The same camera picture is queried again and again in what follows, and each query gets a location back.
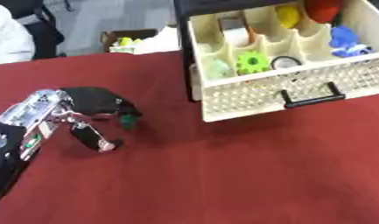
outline red tablecloth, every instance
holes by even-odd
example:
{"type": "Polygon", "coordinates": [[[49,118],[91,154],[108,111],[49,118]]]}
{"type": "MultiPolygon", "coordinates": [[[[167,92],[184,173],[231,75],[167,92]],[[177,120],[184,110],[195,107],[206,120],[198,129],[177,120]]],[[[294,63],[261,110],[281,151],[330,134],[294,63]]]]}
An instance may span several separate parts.
{"type": "Polygon", "coordinates": [[[379,95],[203,123],[178,52],[0,66],[0,113],[41,88],[101,86],[144,112],[95,155],[63,127],[0,202],[0,224],[379,224],[379,95]]]}

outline gray floor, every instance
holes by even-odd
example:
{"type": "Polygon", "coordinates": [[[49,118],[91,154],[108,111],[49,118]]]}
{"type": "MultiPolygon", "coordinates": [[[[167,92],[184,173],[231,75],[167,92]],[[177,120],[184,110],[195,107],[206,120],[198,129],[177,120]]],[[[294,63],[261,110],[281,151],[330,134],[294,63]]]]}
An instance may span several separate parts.
{"type": "Polygon", "coordinates": [[[101,32],[143,28],[161,29],[173,19],[171,0],[70,0],[74,11],[62,0],[46,0],[66,36],[59,46],[70,56],[100,53],[101,32]]]}

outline cardboard box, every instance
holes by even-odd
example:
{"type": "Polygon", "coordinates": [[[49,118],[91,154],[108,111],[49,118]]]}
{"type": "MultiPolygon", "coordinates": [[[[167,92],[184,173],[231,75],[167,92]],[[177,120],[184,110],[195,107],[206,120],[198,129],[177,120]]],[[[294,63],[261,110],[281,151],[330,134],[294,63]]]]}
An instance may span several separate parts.
{"type": "Polygon", "coordinates": [[[132,38],[132,39],[147,39],[154,37],[158,34],[155,29],[148,30],[134,30],[134,31],[104,31],[101,35],[101,43],[103,44],[103,51],[105,53],[109,52],[109,48],[119,39],[119,38],[132,38]]]}

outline white drawer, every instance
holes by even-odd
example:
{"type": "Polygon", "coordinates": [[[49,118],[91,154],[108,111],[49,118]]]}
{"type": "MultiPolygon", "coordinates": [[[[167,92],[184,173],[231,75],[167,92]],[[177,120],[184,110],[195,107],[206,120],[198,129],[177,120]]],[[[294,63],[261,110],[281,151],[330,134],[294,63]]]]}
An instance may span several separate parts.
{"type": "Polygon", "coordinates": [[[362,43],[372,46],[373,53],[336,58],[328,45],[329,24],[316,24],[304,16],[298,29],[285,29],[277,21],[275,6],[243,11],[248,24],[256,30],[257,38],[253,44],[241,48],[225,41],[217,22],[218,17],[236,11],[191,17],[188,29],[198,71],[193,75],[199,76],[194,77],[199,81],[194,83],[194,89],[201,98],[204,121],[379,94],[379,10],[367,0],[346,2],[342,24],[352,29],[362,43]],[[211,52],[202,52],[199,44],[204,43],[211,45],[211,52]],[[238,75],[237,55],[248,50],[260,52],[270,59],[278,55],[292,56],[303,65],[238,75]],[[207,67],[207,60],[213,57],[232,68],[227,77],[215,80],[209,75],[213,68],[207,67]]]}

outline blue toy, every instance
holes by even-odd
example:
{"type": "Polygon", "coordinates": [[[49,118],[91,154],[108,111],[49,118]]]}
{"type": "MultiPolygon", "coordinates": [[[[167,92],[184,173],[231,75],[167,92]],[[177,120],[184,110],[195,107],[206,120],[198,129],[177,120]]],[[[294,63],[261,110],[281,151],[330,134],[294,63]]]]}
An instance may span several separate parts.
{"type": "Polygon", "coordinates": [[[359,44],[358,36],[345,25],[332,28],[331,36],[329,45],[335,48],[332,50],[334,56],[348,58],[373,52],[371,47],[359,44]]]}

